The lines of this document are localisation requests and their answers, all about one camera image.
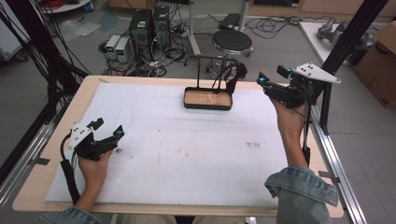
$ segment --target round stool seat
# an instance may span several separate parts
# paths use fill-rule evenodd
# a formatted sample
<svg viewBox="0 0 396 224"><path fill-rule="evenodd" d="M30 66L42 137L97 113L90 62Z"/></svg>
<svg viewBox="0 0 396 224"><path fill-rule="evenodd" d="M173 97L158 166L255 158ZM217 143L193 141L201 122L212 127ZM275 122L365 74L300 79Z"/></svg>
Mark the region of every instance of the round stool seat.
<svg viewBox="0 0 396 224"><path fill-rule="evenodd" d="M215 32L212 43L216 49L229 54L245 53L250 50L252 44L250 37L235 30Z"/></svg>

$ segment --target white surface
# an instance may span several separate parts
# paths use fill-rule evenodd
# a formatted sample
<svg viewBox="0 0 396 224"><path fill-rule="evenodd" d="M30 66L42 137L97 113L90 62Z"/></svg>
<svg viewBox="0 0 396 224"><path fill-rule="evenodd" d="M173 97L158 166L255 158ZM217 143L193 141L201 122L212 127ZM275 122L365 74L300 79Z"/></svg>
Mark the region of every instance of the white surface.
<svg viewBox="0 0 396 224"><path fill-rule="evenodd" d="M58 12L65 12L65 11L70 11L78 7L83 7L87 3L91 2L91 0L79 0L78 4L64 4L63 6L50 10L49 8L45 9L44 7L41 9L44 13L46 14L51 14L51 13L58 13Z"/></svg>
<svg viewBox="0 0 396 224"><path fill-rule="evenodd" d="M336 84L341 83L341 78L334 77L333 75L324 71L323 69L319 68L313 63L302 64L300 66L293 68L293 71L304 77L309 77L315 80L331 82Z"/></svg>
<svg viewBox="0 0 396 224"><path fill-rule="evenodd" d="M101 84L80 123L104 119L95 139L120 124L125 135L98 202L276 206L264 181L287 164L268 97L238 89L230 111L214 111L184 108L183 94L182 87ZM78 168L76 180L82 192ZM46 201L70 202L60 168Z"/></svg>
<svg viewBox="0 0 396 224"><path fill-rule="evenodd" d="M322 27L326 22L307 22L307 21L300 21L300 26L309 40L310 45L314 49L315 53L317 54L319 60L324 63L327 57L329 57L332 48L334 47L333 44L329 42L327 39L319 39L318 28ZM332 31L334 31L339 23L334 23L332 25ZM349 62L344 61L343 65L350 65Z"/></svg>

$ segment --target power supply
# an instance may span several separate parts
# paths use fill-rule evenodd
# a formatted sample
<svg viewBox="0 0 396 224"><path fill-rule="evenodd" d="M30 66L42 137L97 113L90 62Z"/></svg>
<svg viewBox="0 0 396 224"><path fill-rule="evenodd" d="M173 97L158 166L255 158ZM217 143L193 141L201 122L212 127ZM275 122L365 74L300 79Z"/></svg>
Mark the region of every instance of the power supply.
<svg viewBox="0 0 396 224"><path fill-rule="evenodd" d="M106 44L106 56L108 59L117 59L117 53L115 51L117 44L119 43L121 36L113 35Z"/></svg>
<svg viewBox="0 0 396 224"><path fill-rule="evenodd" d="M169 6L156 6L154 8L153 22L157 44L164 49L171 47L169 18Z"/></svg>
<svg viewBox="0 0 396 224"><path fill-rule="evenodd" d="M120 39L119 44L116 46L116 53L120 63L128 63L129 57L132 54L129 38L122 37Z"/></svg>

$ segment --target tray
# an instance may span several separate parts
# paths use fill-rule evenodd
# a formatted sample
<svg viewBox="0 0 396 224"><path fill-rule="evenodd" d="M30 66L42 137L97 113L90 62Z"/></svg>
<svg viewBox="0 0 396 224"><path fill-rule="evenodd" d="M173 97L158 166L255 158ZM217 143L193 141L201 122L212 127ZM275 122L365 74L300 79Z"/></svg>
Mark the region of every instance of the tray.
<svg viewBox="0 0 396 224"><path fill-rule="evenodd" d="M230 110L233 107L233 95L222 89L187 87L184 90L184 107Z"/></svg>

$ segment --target electronic device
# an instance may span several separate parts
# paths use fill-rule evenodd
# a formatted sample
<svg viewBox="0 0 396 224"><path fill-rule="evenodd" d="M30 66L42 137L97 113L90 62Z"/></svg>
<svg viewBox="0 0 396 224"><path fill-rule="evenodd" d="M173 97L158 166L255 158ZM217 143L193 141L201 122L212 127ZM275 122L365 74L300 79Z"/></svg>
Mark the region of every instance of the electronic device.
<svg viewBox="0 0 396 224"><path fill-rule="evenodd" d="M129 26L132 40L139 46L150 45L154 37L153 31L151 10L143 8L135 9Z"/></svg>
<svg viewBox="0 0 396 224"><path fill-rule="evenodd" d="M121 36L113 35L106 44L106 56L108 59L117 59L116 46L119 43Z"/></svg>
<svg viewBox="0 0 396 224"><path fill-rule="evenodd" d="M152 55L155 50L153 45L154 26L150 9L137 8L134 10L131 24L129 26L134 56L137 60L142 57L147 61L153 61Z"/></svg>
<svg viewBox="0 0 396 224"><path fill-rule="evenodd" d="M239 13L231 13L228 14L224 20L221 21L219 25L220 30L232 30L235 26L238 25L239 19L241 15Z"/></svg>
<svg viewBox="0 0 396 224"><path fill-rule="evenodd" d="M183 4L183 5L188 5L190 3L189 0L163 0L163 1L170 2L170 3Z"/></svg>
<svg viewBox="0 0 396 224"><path fill-rule="evenodd" d="M169 6L156 6L153 15L157 45L164 49L171 47Z"/></svg>
<svg viewBox="0 0 396 224"><path fill-rule="evenodd" d="M116 46L116 53L119 63L128 63L129 57L131 57L132 54L129 38L120 38L119 44Z"/></svg>
<svg viewBox="0 0 396 224"><path fill-rule="evenodd" d="M255 5L297 7L300 0L254 0Z"/></svg>

